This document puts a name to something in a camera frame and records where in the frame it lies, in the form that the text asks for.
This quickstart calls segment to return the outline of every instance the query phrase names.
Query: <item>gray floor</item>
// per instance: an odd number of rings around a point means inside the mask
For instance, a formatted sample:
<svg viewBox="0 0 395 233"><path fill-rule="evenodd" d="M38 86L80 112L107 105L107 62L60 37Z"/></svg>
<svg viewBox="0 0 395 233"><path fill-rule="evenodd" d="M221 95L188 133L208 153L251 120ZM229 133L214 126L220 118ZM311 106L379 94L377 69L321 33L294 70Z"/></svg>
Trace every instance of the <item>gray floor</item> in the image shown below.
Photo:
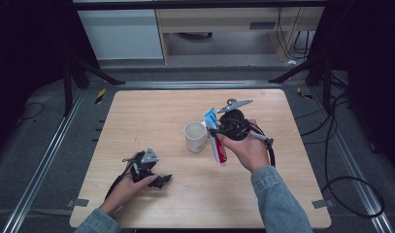
<svg viewBox="0 0 395 233"><path fill-rule="evenodd" d="M208 39L214 41L231 40L228 42L228 47L234 43L235 47L232 52L229 51L229 54L224 54L227 50L219 48L219 53L224 56L215 55L213 49L220 47L222 43L213 47L211 43L203 43L203 40L189 42L178 37L173 41L171 63L167 66L105 70L112 77L128 81L128 85L125 87L112 86L88 74L90 78L88 89L77 90L74 87L75 95L82 93L80 106L31 204L33 212L30 212L24 219L19 232L73 231L68 223L69 216L59 216L58 212L57 215L43 215L41 210L72 210L67 208L65 204L69 199L77 198L79 194L85 171L95 150L95 141L100 136L100 132L96 129L102 127L101 120L106 119L114 94L122 89L132 89L133 87L130 87L131 83L144 81L150 83L163 81L207 83L210 83L210 81L244 81L246 83L261 83L257 87L284 90L293 115L297 118L296 122L300 133L316 128L324 120L324 111L320 110L321 107L318 103L321 86L306 86L304 79L307 72L302 72L281 85L267 86L265 81L283 74L290 69L290 65L285 62L278 63L273 58L275 55L272 54L270 45L263 43L267 41L264 35L253 34L246 38L241 36L238 34L230 36L230 34L214 33L214 36ZM304 94L311 94L313 99L309 100L297 94L297 86L302 87ZM107 89L106 94L100 104L95 104L98 91L103 87ZM342 92L341 89L334 89L335 95ZM25 107L24 119L1 151L0 232L6 224L9 214L32 180L34 172L38 169L39 163L49 147L51 138L63 120L62 81L36 90L28 103L30 105ZM338 125L336 136L341 136L345 140L346 147L358 164L366 181L375 186L385 200L385 217L395 230L395 170L385 156L370 151L370 141L353 110L347 107L347 103L340 105L336 112ZM323 143L314 143L325 139L327 129L328 127L323 127L315 133L303 137L320 187L326 184L324 179L325 147ZM328 169L331 179L348 175L350 172L347 168L348 162L344 160L341 148L336 146L335 141L336 138L332 138L328 148ZM333 185L333 189L347 205L365 213L366 208L361 201L360 193L356 191L355 183L339 182ZM333 199L328 191L324 192L323 195L326 199ZM335 203L335 207L329 208L333 220L332 226L327 229L316 229L315 232L389 232L387 229L384 231L376 229L374 220L356 216L337 201Z"/></svg>

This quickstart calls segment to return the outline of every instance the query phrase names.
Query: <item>left hand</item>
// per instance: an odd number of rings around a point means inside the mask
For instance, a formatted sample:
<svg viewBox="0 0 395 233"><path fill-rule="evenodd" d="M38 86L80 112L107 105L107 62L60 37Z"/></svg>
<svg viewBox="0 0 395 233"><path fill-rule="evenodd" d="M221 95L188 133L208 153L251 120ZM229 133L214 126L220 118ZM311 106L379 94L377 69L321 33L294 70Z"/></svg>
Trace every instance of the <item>left hand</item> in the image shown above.
<svg viewBox="0 0 395 233"><path fill-rule="evenodd" d="M126 175L118 185L115 186L113 192L98 209L112 216L120 206L130 200L142 188L152 183L156 178L156 175L149 176L134 183L131 174Z"/></svg>

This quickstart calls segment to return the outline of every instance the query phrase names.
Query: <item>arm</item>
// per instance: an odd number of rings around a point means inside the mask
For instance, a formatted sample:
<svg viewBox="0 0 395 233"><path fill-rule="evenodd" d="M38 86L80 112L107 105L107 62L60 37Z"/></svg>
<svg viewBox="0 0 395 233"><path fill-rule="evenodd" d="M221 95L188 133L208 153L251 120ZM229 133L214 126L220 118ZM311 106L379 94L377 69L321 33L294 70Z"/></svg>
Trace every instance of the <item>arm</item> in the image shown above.
<svg viewBox="0 0 395 233"><path fill-rule="evenodd" d="M306 213L285 185L276 168L270 166L264 142L250 135L242 141L233 141L224 135L217 137L251 172L251 183L268 233L313 232Z"/></svg>
<svg viewBox="0 0 395 233"><path fill-rule="evenodd" d="M119 232L120 226L113 219L115 211L156 178L157 176L150 176L133 183L131 175L125 176L104 203L84 220L75 233Z"/></svg>
<svg viewBox="0 0 395 233"><path fill-rule="evenodd" d="M251 183L266 232L313 232L306 213L275 167L255 170Z"/></svg>

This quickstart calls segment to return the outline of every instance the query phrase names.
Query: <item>denim sleeve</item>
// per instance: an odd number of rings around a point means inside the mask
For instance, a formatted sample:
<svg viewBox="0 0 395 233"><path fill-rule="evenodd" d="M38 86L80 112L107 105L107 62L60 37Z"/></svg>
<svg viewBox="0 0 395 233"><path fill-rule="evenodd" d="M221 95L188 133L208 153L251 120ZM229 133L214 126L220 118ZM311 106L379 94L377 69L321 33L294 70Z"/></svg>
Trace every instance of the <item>denim sleeve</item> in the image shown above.
<svg viewBox="0 0 395 233"><path fill-rule="evenodd" d="M95 209L76 229L75 233L114 233L121 230L118 223L104 212Z"/></svg>
<svg viewBox="0 0 395 233"><path fill-rule="evenodd" d="M251 174L251 183L267 233L313 232L306 213L275 167L257 169Z"/></svg>

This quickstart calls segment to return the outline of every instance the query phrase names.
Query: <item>hand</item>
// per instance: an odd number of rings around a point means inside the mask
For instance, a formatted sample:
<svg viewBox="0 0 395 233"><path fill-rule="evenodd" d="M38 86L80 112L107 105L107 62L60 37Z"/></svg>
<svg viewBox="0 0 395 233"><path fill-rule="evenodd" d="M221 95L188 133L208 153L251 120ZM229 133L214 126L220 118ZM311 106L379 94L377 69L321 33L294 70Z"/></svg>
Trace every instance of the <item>hand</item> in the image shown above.
<svg viewBox="0 0 395 233"><path fill-rule="evenodd" d="M109 216L112 216L120 206L130 200L130 198L132 198L142 188L152 183L156 178L157 175L149 176L137 183L134 183L131 174L126 175L118 185L115 186L115 189L99 207L99 210Z"/></svg>
<svg viewBox="0 0 395 233"><path fill-rule="evenodd" d="M249 119L248 122L257 125L255 119ZM217 134L217 138L237 155L242 165L251 173L260 167L270 165L267 147L263 141L251 135L246 136L242 141L233 141L222 134Z"/></svg>

